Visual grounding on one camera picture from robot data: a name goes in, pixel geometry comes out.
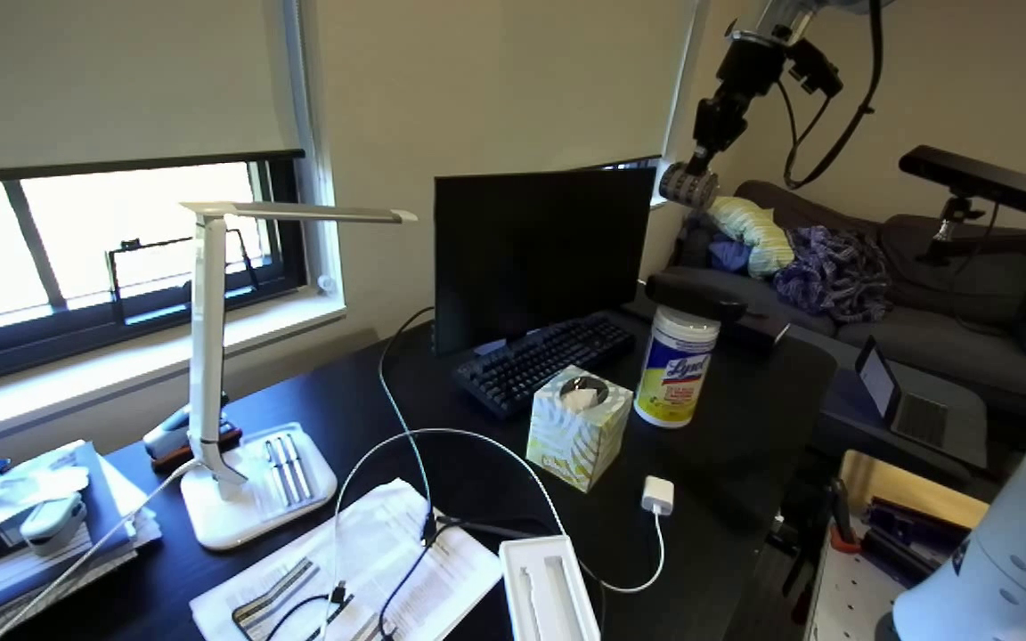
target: desk lamp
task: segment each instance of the desk lamp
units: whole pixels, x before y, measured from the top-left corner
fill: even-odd
[[[223,218],[405,223],[411,209],[304,207],[304,203],[185,203],[196,212],[188,445],[196,465],[183,477],[193,533],[203,548],[236,548],[336,496],[322,450],[281,425],[222,454],[223,363]]]

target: cable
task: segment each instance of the cable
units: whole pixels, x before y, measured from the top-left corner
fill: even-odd
[[[854,127],[863,123],[863,118],[873,115],[873,97],[876,97],[876,85],[882,76],[882,0],[869,0],[869,41],[873,41],[869,85],[867,85],[867,97],[863,97],[854,118],[845,123],[836,141],[823,153],[823,159],[806,177],[785,174],[790,190],[806,190],[810,183],[823,177],[828,166],[836,159],[836,153],[854,135]]]
[[[313,604],[313,600],[332,600],[332,597],[328,597],[328,596],[306,596],[306,597],[300,597],[287,613],[281,613],[281,615],[274,619],[266,641],[274,641],[274,635],[277,635],[300,609],[306,609],[306,604]]]
[[[777,78],[773,82],[777,93],[785,97],[785,105],[787,105],[787,123],[790,123],[790,149],[787,149],[787,164],[785,164],[785,177],[787,184],[796,183],[796,159],[800,153],[800,141],[811,135],[811,127],[823,122],[828,105],[834,104],[834,97],[823,97],[820,111],[806,122],[806,127],[797,131],[797,118],[796,118],[796,104],[790,104],[790,93],[787,85]]]
[[[101,533],[65,573],[57,573],[55,583],[46,583],[46,592],[40,592],[33,600],[26,600],[3,625],[0,636],[6,631],[14,631],[28,613],[34,613],[46,597],[57,596],[57,586],[76,575],[96,550],[101,546],[108,546],[117,529],[128,526],[131,515],[138,515],[164,488],[170,488],[188,465],[196,465],[196,459],[188,459],[185,465],[170,470],[146,499],[138,509],[126,514],[108,533]]]
[[[405,413],[401,413],[393,385],[383,380],[383,361],[388,361],[393,345],[399,340],[399,334],[411,330],[411,324],[419,321],[419,318],[431,312],[431,308],[433,308],[433,306],[419,306],[418,312],[411,312],[411,318],[397,329],[397,334],[383,340],[383,349],[379,352],[379,388],[381,388],[383,401],[397,408],[397,419],[399,419],[401,434],[411,434],[411,419],[405,419]],[[426,477],[426,459],[419,454],[419,450],[418,450],[412,439],[405,439],[405,441],[411,441],[412,461],[418,461],[419,490],[426,496],[426,514],[433,515],[433,490],[431,490],[431,477]]]
[[[509,445],[501,445],[501,441],[495,441],[495,439],[489,439],[489,434],[476,434],[476,429],[463,429],[463,426],[412,426],[412,429],[411,429],[411,439],[426,439],[426,434],[473,439],[473,441],[486,441],[486,445],[497,450],[501,454],[509,454],[509,459],[537,484],[537,490],[540,490],[540,499],[544,499],[544,507],[550,507],[550,515],[553,515],[554,529],[559,529],[559,533],[571,533],[571,529],[562,526],[562,515],[559,515],[559,509],[554,509],[554,502],[553,502],[540,472],[537,472],[527,459],[520,459]],[[342,477],[342,484],[338,484],[336,514],[342,509],[344,488],[348,488],[348,482],[367,465],[367,459],[375,459],[381,450],[388,450],[388,445],[397,445],[397,441],[401,441],[401,439],[405,439],[405,434],[388,434],[388,439],[381,439],[379,445],[370,445],[370,450],[357,459],[357,465],[351,465],[351,470]],[[608,579],[596,575],[596,573],[588,568],[588,561],[579,561],[579,568],[583,568],[588,575],[596,575],[596,579],[597,579],[607,592],[614,592],[614,596],[647,592],[647,586],[663,575],[663,566],[667,566],[667,540],[663,540],[663,523],[660,523],[660,515],[657,515],[657,540],[660,540],[657,573],[651,573],[644,583],[636,583],[636,586],[608,583]]]
[[[501,445],[497,439],[489,439],[489,434],[476,434],[476,429],[463,429],[463,426],[412,426],[411,434],[388,434],[388,439],[381,439],[381,441],[370,445],[370,450],[357,459],[357,465],[342,477],[338,496],[336,496],[336,514],[338,514],[342,502],[344,502],[348,482],[367,465],[370,454],[379,454],[381,450],[388,450],[388,445],[397,445],[397,441],[401,441],[401,439],[426,439],[426,434],[473,439],[473,441],[486,441],[486,445],[505,451],[505,454],[537,484],[537,490],[540,490],[540,499],[544,499],[544,507],[550,507],[550,515],[553,515],[554,529],[565,533],[565,526],[562,526],[562,521],[559,521],[559,509],[554,509],[554,502],[553,502],[540,472],[537,472],[530,461],[524,461],[509,445]]]
[[[607,592],[614,592],[614,596],[640,596],[640,592],[647,592],[647,586],[663,575],[663,566],[667,566],[663,514],[651,514],[651,521],[657,521],[657,546],[660,546],[660,550],[657,550],[657,573],[651,573],[644,583],[608,583],[608,579],[597,579]]]
[[[426,560],[426,550],[439,546],[442,529],[445,529],[445,526],[433,529],[433,539],[418,550],[418,560],[411,561],[411,568],[399,575],[399,583],[393,586],[393,596],[381,600],[379,622],[375,622],[379,636],[393,636],[393,635],[383,631],[383,609],[393,609],[393,600],[399,597],[401,583],[412,575],[412,568],[419,566],[419,560]]]

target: black desk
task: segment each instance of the black desk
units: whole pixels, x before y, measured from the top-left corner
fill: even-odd
[[[379,352],[381,345],[247,396],[229,406],[229,415],[241,426],[300,419],[342,477],[360,451],[399,429],[375,380]],[[663,579],[635,597],[591,596],[607,636],[723,636],[790,461],[820,426],[831,374],[834,361],[800,340],[785,340],[773,355],[720,349],[691,426],[657,429],[632,419],[621,459],[591,496],[540,472],[565,515],[576,554],[614,583],[636,583],[657,566],[651,515],[636,509],[644,472],[676,482]],[[412,426],[473,426],[520,451],[524,434],[516,426],[489,419],[456,396],[448,368],[426,349],[426,329],[401,334],[388,376]],[[516,461],[467,439],[425,439],[419,445],[433,502],[445,514],[553,533],[550,509]],[[138,445],[110,459],[138,488],[157,484]],[[367,461],[348,499],[388,477],[419,488],[405,445]],[[193,540],[179,490],[164,490],[152,509],[164,526],[161,546],[46,609],[14,636],[199,636],[188,597],[332,515],[328,507],[240,550],[211,554]],[[509,636],[501,586],[473,609],[456,636]]]

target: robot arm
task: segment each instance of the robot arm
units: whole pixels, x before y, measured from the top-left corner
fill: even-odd
[[[765,97],[771,85],[780,82],[787,60],[790,60],[790,76],[810,93],[817,90],[823,90],[828,97],[841,93],[836,67],[811,41],[800,40],[810,18],[828,2],[831,7],[863,2],[876,15],[882,7],[882,0],[762,0],[762,12],[752,28],[725,32],[729,50],[720,63],[720,90],[711,99],[699,99],[699,111],[695,111],[695,153],[686,164],[672,164],[660,183],[660,191],[667,198],[676,198],[686,207],[708,203],[711,183],[717,183],[708,174],[711,155],[723,153],[749,127],[743,115],[752,99]]]

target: cloth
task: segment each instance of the cloth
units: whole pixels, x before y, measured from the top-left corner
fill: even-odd
[[[741,247],[733,239],[717,239],[705,248],[708,248],[708,263],[725,275],[743,275],[752,263],[752,247]]]
[[[891,275],[869,236],[823,223],[796,228],[796,263],[777,275],[777,296],[836,324],[867,324],[887,312]]]
[[[796,263],[796,247],[780,223],[773,223],[773,209],[741,194],[717,194],[708,207],[711,223],[749,247],[749,275],[765,276]]]

